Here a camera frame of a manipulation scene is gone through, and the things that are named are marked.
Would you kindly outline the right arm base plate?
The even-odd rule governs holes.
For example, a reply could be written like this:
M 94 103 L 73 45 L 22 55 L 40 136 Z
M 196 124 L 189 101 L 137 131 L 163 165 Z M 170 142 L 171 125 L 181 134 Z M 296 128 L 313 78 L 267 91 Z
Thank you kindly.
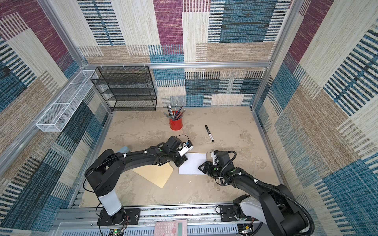
M 237 205 L 218 205 L 221 222 L 244 221 L 246 216 Z

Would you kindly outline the tan paper envelope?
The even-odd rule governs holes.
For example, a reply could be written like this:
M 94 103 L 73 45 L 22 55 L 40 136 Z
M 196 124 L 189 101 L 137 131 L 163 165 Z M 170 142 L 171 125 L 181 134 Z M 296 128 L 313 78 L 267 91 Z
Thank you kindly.
M 173 167 L 164 165 L 148 165 L 134 168 L 133 171 L 156 186 L 163 188 L 173 173 Z

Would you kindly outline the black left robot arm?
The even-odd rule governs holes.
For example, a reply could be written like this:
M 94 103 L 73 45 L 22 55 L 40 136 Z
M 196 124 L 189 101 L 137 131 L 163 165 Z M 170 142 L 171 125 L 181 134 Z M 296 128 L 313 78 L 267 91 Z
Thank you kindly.
M 166 142 L 134 152 L 105 150 L 86 170 L 85 180 L 90 184 L 107 216 L 124 215 L 124 209 L 115 187 L 124 172 L 143 166 L 162 166 L 174 162 L 180 167 L 188 160 L 186 153 L 193 149 L 191 140 L 181 141 L 171 136 Z

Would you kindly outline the blue floral letter paper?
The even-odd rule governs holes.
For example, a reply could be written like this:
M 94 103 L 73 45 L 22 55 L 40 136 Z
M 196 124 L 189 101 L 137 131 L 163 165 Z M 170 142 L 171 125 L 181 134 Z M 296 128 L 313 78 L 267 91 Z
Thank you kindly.
M 207 156 L 205 153 L 187 153 L 188 158 L 180 167 L 179 175 L 204 175 L 200 170 L 199 166 L 207 161 Z

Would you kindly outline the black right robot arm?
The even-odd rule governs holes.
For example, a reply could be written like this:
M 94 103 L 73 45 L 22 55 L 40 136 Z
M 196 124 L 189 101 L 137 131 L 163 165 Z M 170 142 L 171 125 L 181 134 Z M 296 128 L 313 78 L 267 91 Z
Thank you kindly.
M 221 186 L 230 185 L 247 193 L 235 203 L 238 218 L 255 218 L 266 224 L 274 236 L 310 236 L 315 223 L 309 212 L 284 185 L 267 184 L 245 170 L 233 165 L 235 151 L 214 152 L 217 163 L 206 161 L 199 170 L 219 180 Z

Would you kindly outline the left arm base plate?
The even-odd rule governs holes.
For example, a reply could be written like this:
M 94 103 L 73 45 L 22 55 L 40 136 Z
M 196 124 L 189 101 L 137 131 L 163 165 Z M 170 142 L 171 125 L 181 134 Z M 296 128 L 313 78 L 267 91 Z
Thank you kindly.
M 139 208 L 122 208 L 110 216 L 105 209 L 102 209 L 97 221 L 98 226 L 126 226 L 137 225 L 140 217 Z

